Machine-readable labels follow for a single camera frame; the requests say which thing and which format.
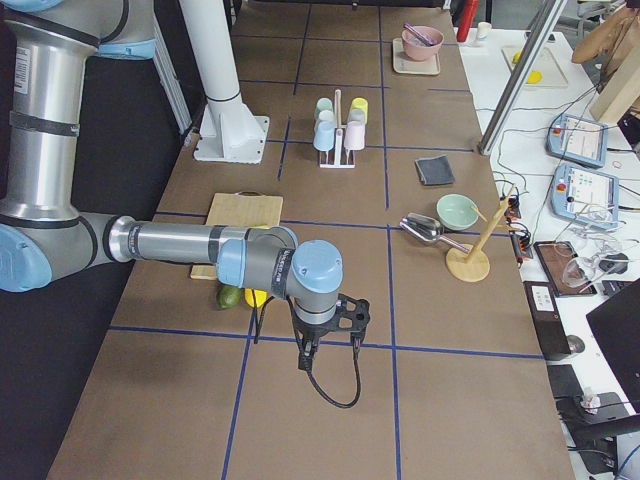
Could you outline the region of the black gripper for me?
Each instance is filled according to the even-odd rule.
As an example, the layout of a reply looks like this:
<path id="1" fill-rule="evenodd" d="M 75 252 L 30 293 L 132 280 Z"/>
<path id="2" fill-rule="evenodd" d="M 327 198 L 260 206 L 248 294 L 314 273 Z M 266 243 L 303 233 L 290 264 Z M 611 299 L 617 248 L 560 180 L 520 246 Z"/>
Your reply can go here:
<path id="1" fill-rule="evenodd" d="M 298 369 L 312 371 L 320 339 L 332 332 L 348 333 L 353 357 L 358 358 L 370 321 L 369 306 L 365 299 L 354 299 L 339 293 L 335 304 L 328 310 L 312 313 L 294 300 L 292 323 L 298 343 Z"/>

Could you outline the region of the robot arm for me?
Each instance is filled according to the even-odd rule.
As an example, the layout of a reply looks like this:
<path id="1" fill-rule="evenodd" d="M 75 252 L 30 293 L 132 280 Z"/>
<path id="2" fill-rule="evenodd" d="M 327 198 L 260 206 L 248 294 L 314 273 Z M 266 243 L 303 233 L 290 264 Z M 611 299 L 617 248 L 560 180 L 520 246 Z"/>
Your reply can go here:
<path id="1" fill-rule="evenodd" d="M 91 58 L 72 200 L 82 210 L 192 220 L 164 191 L 179 141 L 149 60 Z M 218 321 L 212 294 L 182 266 L 97 266 L 27 293 L 1 296 L 1 389 L 74 394 L 111 331 L 187 331 Z"/>

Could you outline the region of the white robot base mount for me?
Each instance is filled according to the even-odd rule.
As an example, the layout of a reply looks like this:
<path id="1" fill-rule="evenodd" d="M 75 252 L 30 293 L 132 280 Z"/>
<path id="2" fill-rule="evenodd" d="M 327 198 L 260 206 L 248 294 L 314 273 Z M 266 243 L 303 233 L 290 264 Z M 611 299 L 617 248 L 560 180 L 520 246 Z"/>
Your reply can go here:
<path id="1" fill-rule="evenodd" d="M 270 120 L 253 115 L 242 99 L 223 3 L 183 0 L 180 7 L 207 102 L 194 158 L 260 163 Z"/>

